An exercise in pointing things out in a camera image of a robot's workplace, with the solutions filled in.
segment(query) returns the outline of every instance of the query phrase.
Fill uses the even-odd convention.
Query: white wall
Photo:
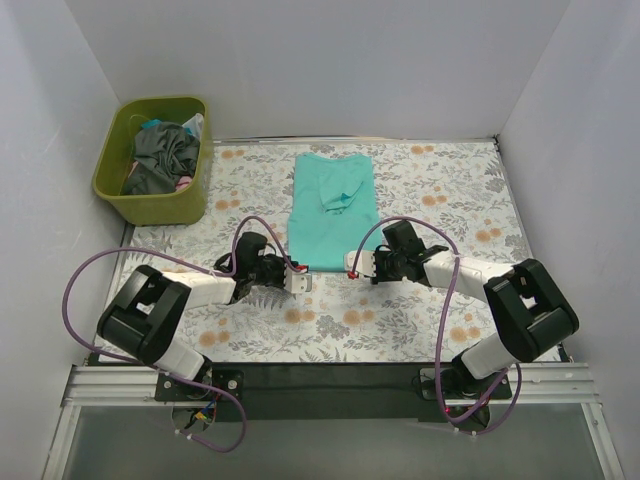
[[[0,478],[40,478],[71,363],[62,290],[123,222],[93,168],[116,97],[63,0],[0,0]],[[72,314],[91,338],[113,261],[82,278]]]
[[[640,3],[574,0],[501,143],[536,254],[582,322],[627,478],[640,477]]]
[[[568,0],[67,0],[119,99],[199,93],[218,138],[486,137]]]

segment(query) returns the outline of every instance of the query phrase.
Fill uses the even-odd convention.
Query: pink cloth
[[[183,188],[187,188],[192,180],[193,178],[191,177],[180,177],[180,180],[178,180],[178,184],[176,185],[176,192],[179,192]]]

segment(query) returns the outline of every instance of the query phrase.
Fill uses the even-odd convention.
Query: glass panel
[[[492,407],[492,415],[503,411]],[[238,424],[204,436],[226,444]],[[84,407],[65,479],[604,478],[580,405],[521,405],[484,437],[415,420],[250,422],[221,455],[173,434],[171,409]]]

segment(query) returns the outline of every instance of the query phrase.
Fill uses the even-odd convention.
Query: black mounting plate
[[[224,380],[217,377],[215,383],[224,386],[225,381],[236,379],[242,386],[242,405],[254,420],[416,418],[422,422],[443,422],[438,403],[425,401],[412,384],[423,368],[433,368],[433,363],[213,365],[213,371],[224,377]],[[183,391],[176,391],[173,382],[164,388],[164,382],[170,380],[161,376],[156,400],[194,401]],[[447,394],[445,398],[460,396]],[[507,398],[511,398],[508,383],[500,385],[492,396],[492,399]],[[216,422],[238,420],[236,408],[230,402],[221,402]]]
[[[229,383],[235,382],[235,388],[229,388]],[[244,374],[241,370],[214,368],[213,369],[213,386],[227,393],[230,393],[238,400],[242,399],[242,389],[244,386]],[[209,401],[213,398],[213,393],[204,392],[203,396],[194,398],[190,396],[184,385],[167,375],[158,375],[156,383],[156,393],[153,397],[158,402],[202,402]],[[220,397],[220,402],[229,401],[226,397]]]
[[[436,370],[433,367],[421,368],[420,369],[420,378],[423,379],[433,379],[435,378]],[[435,387],[433,388],[425,388],[424,383],[421,382],[422,385],[422,397],[425,400],[433,400],[436,398]],[[460,392],[443,392],[443,396],[445,400],[477,400],[480,398],[482,393],[473,393],[473,394],[463,394]],[[493,391],[491,398],[495,400],[505,400],[511,398],[511,385],[509,384],[509,379],[505,376],[502,379],[502,382],[498,384],[496,389]]]

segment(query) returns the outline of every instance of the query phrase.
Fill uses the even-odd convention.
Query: table surface
[[[530,256],[492,142],[216,146],[204,217],[191,226],[138,227],[131,245],[211,267],[230,250],[240,220],[257,214],[286,248],[294,162],[309,151],[327,158],[356,153],[371,157],[381,218],[410,215],[433,223],[454,239],[463,255],[507,263]],[[264,233],[257,222],[250,222],[247,230]],[[427,246],[443,243],[422,227],[416,230]],[[129,254],[119,284],[143,263],[183,271],[155,257]],[[349,280],[345,273],[317,273],[309,294],[293,297],[255,288],[235,305],[188,310],[177,336],[218,362],[433,361],[444,293],[410,282],[372,286],[366,280]],[[454,295],[443,360],[494,332],[487,305]],[[559,359],[557,349],[540,358]]]

